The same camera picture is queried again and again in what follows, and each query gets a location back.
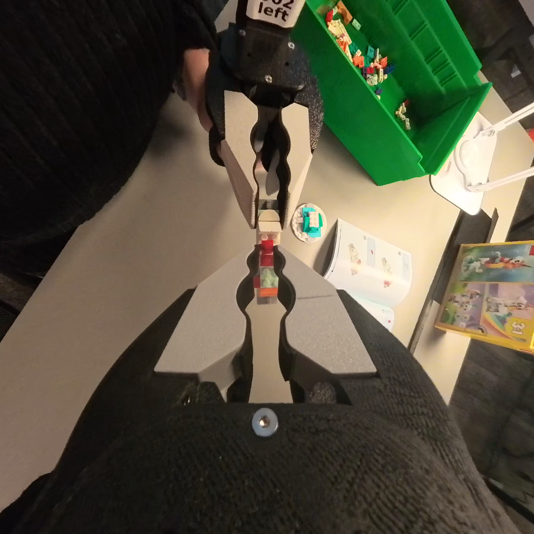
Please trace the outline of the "green plastic bin with pieces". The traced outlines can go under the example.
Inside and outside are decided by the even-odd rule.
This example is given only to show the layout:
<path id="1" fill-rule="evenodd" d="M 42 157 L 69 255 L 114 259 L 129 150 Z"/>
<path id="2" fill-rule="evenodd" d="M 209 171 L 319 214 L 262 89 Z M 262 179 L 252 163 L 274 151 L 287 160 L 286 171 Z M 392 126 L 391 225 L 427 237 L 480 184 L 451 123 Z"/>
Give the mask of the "green plastic bin with pieces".
<path id="1" fill-rule="evenodd" d="M 370 85 L 329 30 L 337 1 L 306 1 L 293 30 L 311 62 L 324 123 L 378 185 L 436 175 L 491 84 L 447 1 L 343 1 L 354 51 L 387 60 Z"/>

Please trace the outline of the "yellow lego set box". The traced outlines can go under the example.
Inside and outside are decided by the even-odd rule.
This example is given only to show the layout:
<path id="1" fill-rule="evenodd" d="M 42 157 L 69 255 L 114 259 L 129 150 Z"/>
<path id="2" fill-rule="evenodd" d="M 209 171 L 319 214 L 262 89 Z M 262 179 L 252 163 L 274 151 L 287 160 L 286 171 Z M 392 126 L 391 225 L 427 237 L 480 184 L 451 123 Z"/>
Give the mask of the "yellow lego set box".
<path id="1" fill-rule="evenodd" d="M 533 241 L 462 244 L 435 327 L 533 354 Z"/>

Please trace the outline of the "white and red lego model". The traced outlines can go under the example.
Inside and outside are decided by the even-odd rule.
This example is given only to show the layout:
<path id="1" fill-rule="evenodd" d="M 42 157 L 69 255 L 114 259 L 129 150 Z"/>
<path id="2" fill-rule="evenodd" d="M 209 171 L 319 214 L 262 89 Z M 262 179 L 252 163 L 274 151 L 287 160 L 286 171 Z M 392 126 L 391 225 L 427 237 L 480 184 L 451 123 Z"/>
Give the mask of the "white and red lego model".
<path id="1" fill-rule="evenodd" d="M 277 200 L 261 200 L 256 226 L 258 269 L 253 279 L 258 305 L 276 304 L 278 301 L 279 279 L 275 273 L 275 247 L 280 244 L 281 231 Z"/>

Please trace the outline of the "person's left forearm black sleeve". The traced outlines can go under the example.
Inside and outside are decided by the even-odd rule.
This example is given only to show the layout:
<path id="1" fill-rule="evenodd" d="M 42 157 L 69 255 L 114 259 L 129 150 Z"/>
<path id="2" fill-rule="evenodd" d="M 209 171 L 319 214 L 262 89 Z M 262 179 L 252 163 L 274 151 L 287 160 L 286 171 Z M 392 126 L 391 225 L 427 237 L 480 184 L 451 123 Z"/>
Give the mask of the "person's left forearm black sleeve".
<path id="1" fill-rule="evenodd" d="M 1 1 L 1 262 L 32 262 L 124 186 L 206 1 Z"/>

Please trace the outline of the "wooden and white desk lamp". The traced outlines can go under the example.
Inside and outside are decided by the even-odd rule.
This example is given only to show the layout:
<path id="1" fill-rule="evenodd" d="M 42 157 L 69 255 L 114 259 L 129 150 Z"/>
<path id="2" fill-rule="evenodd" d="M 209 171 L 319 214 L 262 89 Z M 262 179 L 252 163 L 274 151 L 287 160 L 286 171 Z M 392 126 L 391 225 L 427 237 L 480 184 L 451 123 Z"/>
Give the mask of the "wooden and white desk lamp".
<path id="1" fill-rule="evenodd" d="M 533 176 L 533 167 L 489 181 L 489 172 L 500 131 L 533 114 L 533 103 L 491 124 L 479 112 L 438 174 L 430 176 L 435 193 L 468 215 L 481 209 L 484 193 Z"/>

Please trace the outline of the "open lego instruction booklet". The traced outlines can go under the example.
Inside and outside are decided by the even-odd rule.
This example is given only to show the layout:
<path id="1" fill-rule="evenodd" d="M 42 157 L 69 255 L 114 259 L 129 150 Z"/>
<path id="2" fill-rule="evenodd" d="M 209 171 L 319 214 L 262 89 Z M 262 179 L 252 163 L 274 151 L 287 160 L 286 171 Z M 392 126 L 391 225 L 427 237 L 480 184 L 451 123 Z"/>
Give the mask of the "open lego instruction booklet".
<path id="1" fill-rule="evenodd" d="M 411 288 L 411 255 L 339 218 L 324 278 L 392 331 L 394 307 Z"/>

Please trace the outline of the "pile of lego pieces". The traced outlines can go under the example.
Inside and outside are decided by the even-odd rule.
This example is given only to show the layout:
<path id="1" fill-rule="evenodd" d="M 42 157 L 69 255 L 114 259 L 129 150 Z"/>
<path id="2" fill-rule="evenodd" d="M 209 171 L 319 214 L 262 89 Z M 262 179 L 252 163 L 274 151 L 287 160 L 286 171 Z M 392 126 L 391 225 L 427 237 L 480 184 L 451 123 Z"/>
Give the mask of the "pile of lego pieces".
<path id="1" fill-rule="evenodd" d="M 383 56 L 379 48 L 370 44 L 360 48 L 352 39 L 350 28 L 361 31 L 362 24 L 348 9 L 344 1 L 334 1 L 324 7 L 324 23 L 330 35 L 335 39 L 345 57 L 360 72 L 364 82 L 381 100 L 384 94 L 384 83 L 394 71 L 395 65 L 390 63 L 387 56 Z"/>

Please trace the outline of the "round white plate teal bricks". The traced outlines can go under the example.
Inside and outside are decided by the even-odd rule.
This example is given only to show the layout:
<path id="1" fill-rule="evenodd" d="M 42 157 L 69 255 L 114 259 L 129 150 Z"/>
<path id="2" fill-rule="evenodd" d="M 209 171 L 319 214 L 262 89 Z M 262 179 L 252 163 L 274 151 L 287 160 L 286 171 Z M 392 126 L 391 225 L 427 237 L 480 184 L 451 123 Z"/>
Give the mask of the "round white plate teal bricks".
<path id="1" fill-rule="evenodd" d="M 307 244 L 316 243 L 326 234 L 326 215 L 315 204 L 301 204 L 291 219 L 291 229 L 299 241 Z"/>

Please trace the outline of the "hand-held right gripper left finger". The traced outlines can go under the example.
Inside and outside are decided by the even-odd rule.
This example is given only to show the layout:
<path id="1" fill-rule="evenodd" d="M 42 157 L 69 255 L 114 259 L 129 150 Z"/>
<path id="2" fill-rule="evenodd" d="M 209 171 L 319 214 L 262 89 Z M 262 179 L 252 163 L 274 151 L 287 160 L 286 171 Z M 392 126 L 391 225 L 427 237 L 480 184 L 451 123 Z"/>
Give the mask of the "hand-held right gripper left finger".
<path id="1" fill-rule="evenodd" d="M 248 402 L 253 379 L 251 320 L 256 249 L 223 265 L 194 289 L 154 368 L 212 382 L 229 402 Z"/>

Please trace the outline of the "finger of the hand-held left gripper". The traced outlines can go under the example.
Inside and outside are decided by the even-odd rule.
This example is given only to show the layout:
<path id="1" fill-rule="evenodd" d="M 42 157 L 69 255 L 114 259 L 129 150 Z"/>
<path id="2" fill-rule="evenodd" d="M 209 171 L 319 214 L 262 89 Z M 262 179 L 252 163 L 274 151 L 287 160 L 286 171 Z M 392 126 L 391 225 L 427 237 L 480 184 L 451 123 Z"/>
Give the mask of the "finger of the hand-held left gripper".
<path id="1" fill-rule="evenodd" d="M 237 91 L 224 91 L 224 138 L 221 157 L 238 206 L 251 229 L 256 228 L 258 183 L 257 155 L 252 133 L 258 122 L 256 104 Z"/>
<path id="2" fill-rule="evenodd" d="M 291 104 L 280 112 L 277 131 L 279 180 L 278 209 L 281 228 L 290 226 L 312 160 L 309 110 Z"/>

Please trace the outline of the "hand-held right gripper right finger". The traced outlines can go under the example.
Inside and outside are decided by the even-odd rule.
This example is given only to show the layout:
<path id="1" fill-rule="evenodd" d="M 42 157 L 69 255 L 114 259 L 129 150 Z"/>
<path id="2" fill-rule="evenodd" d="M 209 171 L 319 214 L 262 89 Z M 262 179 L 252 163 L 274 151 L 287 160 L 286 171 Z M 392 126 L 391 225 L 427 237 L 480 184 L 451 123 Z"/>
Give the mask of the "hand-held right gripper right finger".
<path id="1" fill-rule="evenodd" d="M 279 366 L 293 402 L 306 402 L 316 384 L 346 399 L 345 380 L 377 369 L 335 287 L 281 246 L 276 248 L 280 322 Z"/>

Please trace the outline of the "person's left hand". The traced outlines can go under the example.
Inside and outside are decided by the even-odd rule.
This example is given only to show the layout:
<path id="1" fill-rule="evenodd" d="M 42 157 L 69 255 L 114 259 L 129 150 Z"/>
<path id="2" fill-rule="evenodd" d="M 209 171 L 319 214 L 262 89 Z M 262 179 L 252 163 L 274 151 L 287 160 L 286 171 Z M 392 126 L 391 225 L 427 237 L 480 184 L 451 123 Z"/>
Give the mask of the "person's left hand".
<path id="1" fill-rule="evenodd" d="M 213 126 L 206 108 L 206 75 L 209 66 L 209 49 L 187 49 L 183 54 L 180 74 L 176 76 L 173 88 L 195 111 L 203 129 L 207 132 Z"/>

